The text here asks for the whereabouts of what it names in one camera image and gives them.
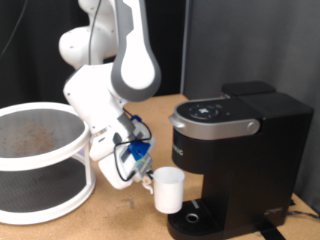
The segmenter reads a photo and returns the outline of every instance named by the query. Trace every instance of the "paper cup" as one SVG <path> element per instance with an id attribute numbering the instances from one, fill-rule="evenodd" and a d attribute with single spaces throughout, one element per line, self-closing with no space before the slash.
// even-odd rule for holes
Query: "paper cup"
<path id="1" fill-rule="evenodd" d="M 183 202 L 184 172 L 175 167 L 162 167 L 153 174 L 154 204 L 159 212 L 180 211 Z"/>

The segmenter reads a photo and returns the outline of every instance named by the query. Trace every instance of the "black curtain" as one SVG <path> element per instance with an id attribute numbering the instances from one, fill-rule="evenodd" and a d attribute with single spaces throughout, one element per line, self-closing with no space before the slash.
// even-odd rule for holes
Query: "black curtain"
<path id="1" fill-rule="evenodd" d="M 0 1 L 0 51 L 25 0 Z M 150 42 L 162 70 L 157 95 L 179 92 L 184 0 L 146 0 Z M 0 62 L 0 108 L 25 102 L 63 102 L 74 69 L 61 58 L 61 35 L 89 24 L 77 0 L 29 0 L 25 15 Z"/>
<path id="2" fill-rule="evenodd" d="M 320 1 L 188 0 L 184 94 L 261 80 L 315 109 L 295 192 L 320 213 Z"/>

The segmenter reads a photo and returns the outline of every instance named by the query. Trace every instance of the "table surface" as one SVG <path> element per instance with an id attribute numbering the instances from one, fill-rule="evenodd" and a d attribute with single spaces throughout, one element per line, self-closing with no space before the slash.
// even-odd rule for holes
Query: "table surface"
<path id="1" fill-rule="evenodd" d="M 183 95 L 154 97 L 144 102 L 128 103 L 125 107 L 138 114 L 148 124 L 156 138 L 151 155 L 153 168 L 174 166 L 171 160 L 172 125 L 168 117 L 174 107 L 186 101 Z M 123 189 L 114 189 L 100 172 L 96 162 L 96 188 L 89 199 L 75 211 L 56 220 L 29 226 L 0 224 L 0 240 L 8 239 L 172 239 L 167 230 L 167 215 L 154 208 L 153 195 L 141 183 Z M 202 175 L 186 172 L 184 200 L 201 197 Z M 296 205 L 290 211 L 315 213 L 296 195 Z M 278 227 L 286 239 L 319 239 L 320 221 L 306 215 L 288 216 Z M 233 238 L 261 240 L 259 233 Z"/>

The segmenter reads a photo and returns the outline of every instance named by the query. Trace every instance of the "coffee maker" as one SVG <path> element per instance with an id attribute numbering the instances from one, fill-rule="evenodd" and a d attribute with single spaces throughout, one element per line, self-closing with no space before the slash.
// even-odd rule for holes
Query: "coffee maker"
<path id="1" fill-rule="evenodd" d="M 313 110 L 263 82 L 176 106 L 172 158 L 203 174 L 201 199 L 168 215 L 175 239 L 220 240 L 282 225 Z"/>

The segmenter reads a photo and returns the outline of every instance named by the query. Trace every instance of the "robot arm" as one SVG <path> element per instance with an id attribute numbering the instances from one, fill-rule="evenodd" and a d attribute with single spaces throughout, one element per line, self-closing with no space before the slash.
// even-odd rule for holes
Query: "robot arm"
<path id="1" fill-rule="evenodd" d="M 90 157 L 100 160 L 100 169 L 109 182 L 122 189 L 132 180 L 142 180 L 144 186 L 151 182 L 147 172 L 152 169 L 150 151 L 155 144 L 147 127 L 139 118 L 130 120 L 123 106 L 153 96 L 161 73 L 149 43 L 144 0 L 110 3 L 118 33 L 114 63 L 82 66 L 67 80 L 63 92 L 90 127 Z"/>

